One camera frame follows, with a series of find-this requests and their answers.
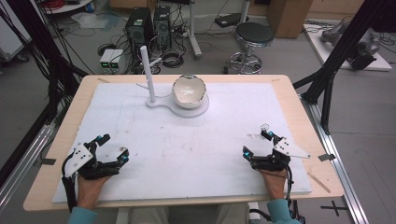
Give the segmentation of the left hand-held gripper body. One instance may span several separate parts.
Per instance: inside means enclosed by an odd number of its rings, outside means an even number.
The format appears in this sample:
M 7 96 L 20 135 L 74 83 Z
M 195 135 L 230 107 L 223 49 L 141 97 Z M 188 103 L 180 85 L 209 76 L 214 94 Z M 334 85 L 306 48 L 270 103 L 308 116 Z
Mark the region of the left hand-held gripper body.
M 96 158 L 96 149 L 103 143 L 91 141 L 75 147 L 63 163 L 63 177 L 81 175 L 86 180 L 95 180 L 117 175 L 121 168 L 121 156 L 114 161 L 101 162 Z

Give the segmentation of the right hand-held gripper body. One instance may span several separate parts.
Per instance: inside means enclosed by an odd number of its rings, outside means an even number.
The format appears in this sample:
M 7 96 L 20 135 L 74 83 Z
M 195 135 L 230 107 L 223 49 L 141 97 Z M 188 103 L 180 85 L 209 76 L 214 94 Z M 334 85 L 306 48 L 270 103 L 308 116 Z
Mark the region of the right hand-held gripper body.
M 292 157 L 309 159 L 311 155 L 293 141 L 282 137 L 274 140 L 272 153 L 267 156 L 255 156 L 249 152 L 249 163 L 254 170 L 282 171 L 288 168 Z

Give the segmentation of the person's right hand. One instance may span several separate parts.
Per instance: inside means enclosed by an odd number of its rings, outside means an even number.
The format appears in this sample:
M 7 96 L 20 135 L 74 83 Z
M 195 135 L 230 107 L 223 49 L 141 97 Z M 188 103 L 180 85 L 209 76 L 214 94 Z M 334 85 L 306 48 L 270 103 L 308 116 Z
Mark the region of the person's right hand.
M 284 198 L 284 186 L 287 179 L 287 171 L 260 170 L 268 196 L 271 200 Z

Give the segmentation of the person's left hand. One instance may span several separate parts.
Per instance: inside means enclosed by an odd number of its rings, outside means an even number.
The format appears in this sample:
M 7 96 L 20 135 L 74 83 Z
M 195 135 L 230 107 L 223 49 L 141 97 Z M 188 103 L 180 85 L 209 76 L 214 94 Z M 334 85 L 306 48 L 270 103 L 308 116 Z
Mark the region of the person's left hand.
M 95 180 L 86 180 L 79 176 L 77 206 L 92 210 L 98 202 L 103 185 L 109 179 L 109 176 L 105 176 Z

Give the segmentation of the thin wooden stick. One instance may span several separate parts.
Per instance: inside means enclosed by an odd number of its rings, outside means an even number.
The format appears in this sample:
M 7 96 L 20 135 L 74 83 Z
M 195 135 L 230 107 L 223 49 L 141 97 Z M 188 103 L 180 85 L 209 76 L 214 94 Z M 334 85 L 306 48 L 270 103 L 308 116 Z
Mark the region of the thin wooden stick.
M 326 192 L 331 193 L 331 190 L 323 183 L 321 182 L 317 177 L 312 175 L 311 173 L 308 172 L 308 175 L 316 182 L 318 183 Z

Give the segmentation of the light wooden table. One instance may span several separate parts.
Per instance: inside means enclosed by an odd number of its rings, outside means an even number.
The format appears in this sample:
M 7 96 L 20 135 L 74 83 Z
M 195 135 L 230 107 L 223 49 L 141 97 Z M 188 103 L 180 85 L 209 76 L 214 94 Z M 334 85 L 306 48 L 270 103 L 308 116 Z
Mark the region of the light wooden table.
M 202 75 L 201 78 L 206 83 L 220 84 L 269 84 L 273 87 L 276 99 L 284 113 L 290 134 L 297 145 L 307 150 L 311 154 L 309 159 L 303 160 L 306 169 L 307 182 L 311 185 L 312 191 L 309 193 L 295 192 L 291 195 L 294 199 L 316 199 L 340 197 L 344 194 L 341 182 L 335 169 L 328 161 L 320 161 L 318 156 L 325 152 L 318 135 L 305 113 L 303 104 L 300 102 L 295 89 L 292 87 L 290 79 L 285 75 Z M 77 93 L 66 112 L 65 118 L 59 131 L 57 132 L 52 146 L 49 148 L 49 156 L 56 160 L 54 165 L 45 165 L 39 169 L 29 193 L 23 203 L 23 209 L 28 212 L 44 212 L 64 210 L 66 203 L 54 203 L 52 196 L 55 194 L 57 181 L 60 179 L 63 159 L 66 157 L 66 150 L 72 146 L 72 141 L 77 136 L 78 127 L 82 122 L 83 115 L 88 110 L 92 101 L 94 91 L 100 84 L 136 84 L 143 83 L 146 78 L 143 75 L 91 75 L 84 77 L 78 87 Z M 330 190 L 326 192 L 316 183 L 308 172 L 317 177 Z M 151 199 L 151 200 L 116 200 L 114 202 L 100 202 L 101 208 L 116 208 L 129 206 L 156 206 L 156 205 L 193 205 L 209 203 L 236 203 L 265 201 L 268 197 L 264 194 L 246 196 L 211 196 L 192 197 L 184 196 L 175 199 Z

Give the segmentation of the white power supply box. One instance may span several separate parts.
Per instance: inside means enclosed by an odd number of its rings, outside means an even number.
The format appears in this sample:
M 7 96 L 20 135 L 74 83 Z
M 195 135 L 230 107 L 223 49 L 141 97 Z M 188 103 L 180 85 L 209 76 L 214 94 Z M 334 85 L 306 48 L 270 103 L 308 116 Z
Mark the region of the white power supply box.
M 110 70 L 113 74 L 120 74 L 125 67 L 124 52 L 122 49 L 114 49 L 109 60 Z
M 100 59 L 100 64 L 105 74 L 110 71 L 109 62 L 111 61 L 112 54 L 113 49 L 106 49 Z

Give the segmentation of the white jagged-edge bowl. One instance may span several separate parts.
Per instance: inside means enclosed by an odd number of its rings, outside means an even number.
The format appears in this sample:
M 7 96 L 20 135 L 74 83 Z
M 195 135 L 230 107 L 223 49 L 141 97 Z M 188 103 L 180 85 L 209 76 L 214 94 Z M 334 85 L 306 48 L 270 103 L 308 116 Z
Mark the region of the white jagged-edge bowl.
M 180 76 L 173 84 L 172 93 L 177 105 L 193 109 L 204 100 L 206 85 L 197 76 Z

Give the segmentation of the black computer tower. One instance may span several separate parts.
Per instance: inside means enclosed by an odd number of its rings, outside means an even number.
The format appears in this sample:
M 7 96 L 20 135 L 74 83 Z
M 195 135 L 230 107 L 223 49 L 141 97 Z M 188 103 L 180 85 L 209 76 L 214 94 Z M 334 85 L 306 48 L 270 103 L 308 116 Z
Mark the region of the black computer tower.
M 171 17 L 169 6 L 156 6 L 153 17 L 157 49 L 171 47 Z
M 140 74 L 139 55 L 142 46 L 148 46 L 154 37 L 151 11 L 149 7 L 134 7 L 125 25 L 125 31 L 131 47 L 131 72 Z

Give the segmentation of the black flat device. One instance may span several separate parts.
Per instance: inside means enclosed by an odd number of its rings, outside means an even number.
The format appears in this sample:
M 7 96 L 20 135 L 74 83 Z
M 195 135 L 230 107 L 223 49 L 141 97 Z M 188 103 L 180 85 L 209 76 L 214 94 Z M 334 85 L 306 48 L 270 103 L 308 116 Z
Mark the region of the black flat device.
M 236 26 L 241 21 L 240 13 L 233 13 L 226 16 L 219 16 L 214 19 L 215 24 L 220 26 L 221 28 Z

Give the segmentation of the white board with grey machine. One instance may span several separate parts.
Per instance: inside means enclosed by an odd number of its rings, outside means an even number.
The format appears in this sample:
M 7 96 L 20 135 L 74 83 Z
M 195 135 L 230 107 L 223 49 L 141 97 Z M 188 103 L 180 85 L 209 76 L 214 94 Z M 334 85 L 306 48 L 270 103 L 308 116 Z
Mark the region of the white board with grey machine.
M 321 34 L 325 31 L 322 25 L 304 24 L 304 32 L 308 36 L 320 62 L 324 66 L 331 67 L 333 64 L 335 69 L 349 70 L 356 70 L 356 68 L 352 67 L 347 61 L 347 58 L 354 53 L 354 48 L 357 47 L 367 28 L 367 25 L 359 24 L 358 19 L 354 20 L 346 28 L 345 33 L 340 37 L 339 41 L 332 46 L 330 43 L 320 40 Z

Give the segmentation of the white desk leg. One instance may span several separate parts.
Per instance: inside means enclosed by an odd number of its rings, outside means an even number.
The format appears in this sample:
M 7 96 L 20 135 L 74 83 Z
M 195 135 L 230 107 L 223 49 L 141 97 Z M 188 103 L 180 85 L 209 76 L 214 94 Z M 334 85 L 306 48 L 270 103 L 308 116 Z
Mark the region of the white desk leg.
M 189 12 L 190 28 L 188 31 L 188 38 L 193 50 L 194 60 L 198 61 L 202 58 L 202 51 L 195 36 L 195 0 L 189 0 Z

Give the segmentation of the aluminium rail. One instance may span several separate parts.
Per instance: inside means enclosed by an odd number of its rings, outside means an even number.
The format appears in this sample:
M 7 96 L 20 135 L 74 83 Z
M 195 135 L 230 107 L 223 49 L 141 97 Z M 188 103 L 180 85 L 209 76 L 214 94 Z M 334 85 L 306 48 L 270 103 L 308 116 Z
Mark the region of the aluminium rail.
M 43 125 L 40 130 L 24 145 L 24 152 L 12 169 L 4 185 L 0 188 L 0 214 L 3 213 L 17 188 L 27 176 L 40 152 L 50 142 L 56 128 L 54 124 Z
M 338 153 L 336 145 L 329 134 L 326 134 L 325 130 L 320 125 L 321 113 L 317 105 L 310 105 L 309 103 L 302 101 L 303 107 L 311 119 L 311 122 L 318 134 L 318 138 L 321 144 L 324 146 L 324 150 L 327 155 L 334 155 L 334 159 L 330 159 L 332 167 L 335 169 L 337 176 L 340 179 L 341 185 L 344 189 L 343 198 L 346 201 L 347 211 L 352 217 L 354 224 L 369 224 L 368 218 L 361 206 L 361 202 L 355 192 L 353 185 L 347 174 L 347 170 L 342 162 L 342 159 Z

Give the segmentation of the white stand with post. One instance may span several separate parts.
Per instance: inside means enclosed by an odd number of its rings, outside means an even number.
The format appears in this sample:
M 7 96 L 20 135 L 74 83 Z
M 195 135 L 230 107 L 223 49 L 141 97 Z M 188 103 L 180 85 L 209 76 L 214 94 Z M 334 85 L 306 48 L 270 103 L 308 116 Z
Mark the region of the white stand with post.
M 204 100 L 201 105 L 193 108 L 187 109 L 177 105 L 174 101 L 172 88 L 171 92 L 165 96 L 157 96 L 155 94 L 153 78 L 150 67 L 155 64 L 155 62 L 149 61 L 148 49 L 146 46 L 140 48 L 140 53 L 142 57 L 142 63 L 144 66 L 144 72 L 146 76 L 147 86 L 149 98 L 146 101 L 146 105 L 149 108 L 166 108 L 173 112 L 175 115 L 184 118 L 184 119 L 193 119 L 199 116 L 202 116 L 209 108 L 209 97 L 207 93 L 205 94 Z

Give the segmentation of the black metal frame stand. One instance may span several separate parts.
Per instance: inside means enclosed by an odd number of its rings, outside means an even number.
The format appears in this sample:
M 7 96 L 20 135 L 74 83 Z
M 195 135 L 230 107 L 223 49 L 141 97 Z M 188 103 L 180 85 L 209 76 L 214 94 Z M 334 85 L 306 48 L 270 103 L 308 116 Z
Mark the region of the black metal frame stand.
M 330 134 L 329 116 L 335 75 L 347 57 L 352 55 L 364 33 L 373 28 L 378 21 L 389 18 L 386 11 L 391 4 L 396 6 L 396 0 L 364 0 L 325 63 L 312 75 L 292 84 L 294 89 L 310 84 L 302 98 L 311 105 L 316 105 L 319 96 L 324 93 L 320 126 L 327 135 Z
M 28 49 L 37 67 L 49 81 L 49 103 L 46 113 L 47 121 L 51 122 L 57 117 L 60 101 L 70 99 L 77 93 L 79 87 L 77 77 L 85 77 L 88 73 L 67 61 L 62 55 L 31 0 L 6 0 L 6 2 L 31 37 L 31 42 L 27 42 L 2 8 L 0 8 L 0 17 Z

